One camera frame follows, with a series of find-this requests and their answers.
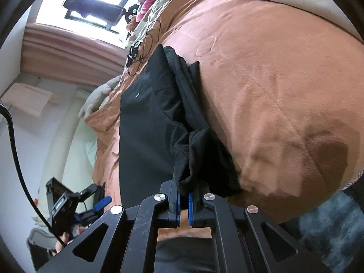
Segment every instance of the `black cord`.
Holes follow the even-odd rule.
[[[139,58],[134,62],[134,63],[136,63],[136,62],[138,62],[139,61],[139,65],[138,65],[138,68],[135,70],[135,73],[132,75],[131,73],[130,73],[130,71],[129,71],[129,69],[130,69],[130,67],[134,64],[134,63],[132,63],[130,66],[129,66],[129,68],[128,68],[128,75],[129,76],[131,76],[131,77],[134,77],[135,75],[136,75],[136,73],[139,71],[139,68],[140,68],[140,65],[141,64],[143,64],[143,63],[146,63],[147,61],[148,61],[148,58],[149,58],[149,53],[150,53],[150,51],[152,50],[152,47],[153,47],[153,36],[150,34],[150,33],[148,33],[149,31],[150,31],[150,26],[153,24],[153,23],[159,23],[159,30],[158,30],[158,39],[157,39],[157,42],[159,41],[159,38],[160,38],[160,35],[161,35],[161,28],[162,28],[162,24],[161,24],[161,22],[159,21],[159,20],[154,20],[154,21],[152,21],[152,22],[150,22],[149,23],[149,25],[148,25],[148,30],[147,30],[147,32],[145,33],[145,36],[144,36],[144,38],[143,38],[143,40],[141,41],[142,43],[144,43],[143,44],[143,49],[142,49],[142,55],[141,56],[139,56]],[[147,36],[150,36],[151,38],[152,38],[152,42],[151,42],[151,44],[150,44],[150,49],[148,50],[148,52],[146,53],[146,54],[144,54],[144,48],[145,48],[145,44],[146,44],[146,38],[147,38]]]
[[[16,172],[18,174],[18,178],[19,178],[19,181],[20,181],[20,185],[21,185],[21,187],[23,189],[23,192],[25,193],[25,195],[26,195],[26,197],[27,197],[30,205],[33,207],[33,209],[35,210],[35,212],[37,213],[37,215],[41,218],[41,220],[47,226],[47,228],[49,229],[49,231],[54,235],[54,237],[56,237],[56,239],[59,241],[59,243],[61,243],[61,245],[63,247],[66,247],[66,244],[62,241],[62,239],[59,236],[57,236],[57,235],[55,235],[53,233],[52,226],[47,222],[47,220],[45,219],[45,217],[41,214],[41,212],[39,211],[38,207],[35,205],[32,197],[29,194],[29,191],[28,191],[27,186],[25,184],[23,175],[21,173],[19,159],[18,159],[18,154],[16,152],[13,119],[12,119],[12,117],[11,117],[8,109],[5,108],[5,106],[3,106],[3,104],[1,104],[1,103],[0,103],[0,114],[5,117],[5,120],[6,120],[7,124],[8,124],[11,152],[12,152],[12,155],[13,155]]]

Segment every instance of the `pink curtain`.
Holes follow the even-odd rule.
[[[25,27],[20,70],[61,82],[100,86],[122,74],[126,54],[101,40],[30,23]]]

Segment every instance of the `black clamp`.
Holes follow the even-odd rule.
[[[111,197],[105,197],[92,209],[76,213],[77,206],[94,194],[98,186],[89,185],[81,192],[72,192],[55,178],[50,179],[46,185],[49,210],[48,222],[52,233],[61,236],[68,233],[69,240],[77,236],[75,229],[78,226],[88,226],[95,222],[101,215],[103,208],[111,202]]]
[[[179,226],[173,181],[139,206],[113,206],[38,273],[152,273],[159,228]],[[192,227],[211,227],[218,273],[330,273],[256,206],[231,206],[201,182],[190,195]]]

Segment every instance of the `brown bedsheet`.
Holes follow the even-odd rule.
[[[307,212],[363,168],[364,45],[308,12],[262,0],[171,0],[140,47],[157,43],[200,61],[203,110],[234,158],[243,192],[278,222]],[[86,122],[97,132],[93,179],[120,204],[120,95],[145,67],[124,71]],[[192,235],[186,213],[177,231]],[[208,230],[195,235],[208,237]]]

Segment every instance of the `silver bolt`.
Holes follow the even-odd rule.
[[[215,199],[215,195],[212,193],[206,193],[204,196],[205,200],[211,201]]]
[[[112,214],[119,214],[123,212],[123,207],[120,205],[114,205],[110,208]]]
[[[259,211],[259,208],[255,205],[249,205],[246,209],[249,213],[257,213]]]
[[[162,194],[162,193],[158,193],[158,194],[154,195],[154,199],[157,200],[157,201],[162,201],[165,198],[166,198],[165,194]]]

